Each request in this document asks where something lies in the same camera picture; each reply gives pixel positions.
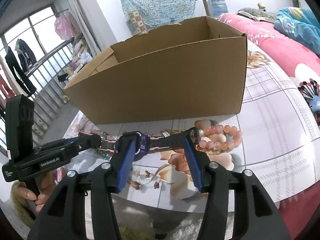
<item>cardboard box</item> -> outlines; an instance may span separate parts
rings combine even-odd
[[[197,17],[105,49],[65,93],[95,124],[237,114],[246,64],[244,33]]]

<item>handrail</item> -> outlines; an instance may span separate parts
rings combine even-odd
[[[64,41],[63,43],[59,44],[53,50],[51,50],[47,55],[44,55],[37,63],[35,63],[35,67],[33,67],[28,73],[27,77],[30,77],[44,62],[46,62],[49,58],[51,58],[54,54],[56,54],[60,49],[67,46],[69,43],[72,43],[74,38],[70,40]]]

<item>dark jacket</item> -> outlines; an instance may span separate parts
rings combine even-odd
[[[25,41],[21,39],[17,39],[15,50],[18,53],[22,70],[25,73],[29,70],[31,65],[34,65],[37,62],[35,54],[29,48],[29,46],[25,43]]]
[[[34,92],[36,92],[36,87],[32,84],[32,82],[29,80],[29,78],[26,76],[26,74],[21,69],[15,55],[13,54],[10,47],[8,47],[7,55],[4,57],[8,67],[16,80],[16,82],[19,84],[19,86],[27,93],[28,96],[31,96]],[[22,81],[17,77],[14,69],[17,71],[18,75],[22,79]]]

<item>silver screw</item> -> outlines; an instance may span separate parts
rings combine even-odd
[[[68,171],[67,176],[68,177],[73,177],[76,174],[74,170]]]
[[[103,164],[101,165],[101,168],[103,168],[104,170],[107,170],[107,169],[109,169],[110,167],[111,167],[110,163],[103,163]]]
[[[209,166],[210,166],[211,168],[213,168],[213,169],[216,169],[216,168],[219,167],[219,164],[217,164],[216,162],[210,162],[210,163],[209,163]]]
[[[244,174],[250,177],[253,173],[250,170],[244,170]]]

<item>black pants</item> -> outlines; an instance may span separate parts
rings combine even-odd
[[[29,80],[29,78],[26,76],[26,74],[23,72],[21,69],[15,55],[13,54],[12,50],[10,47],[8,47],[8,53],[4,57],[10,70],[11,73],[16,80],[16,82],[19,84],[19,86],[27,93],[28,97],[30,97],[34,92],[36,92],[36,87],[32,84],[32,82]],[[17,77],[15,71],[17,71],[18,75],[22,79],[22,81]]]

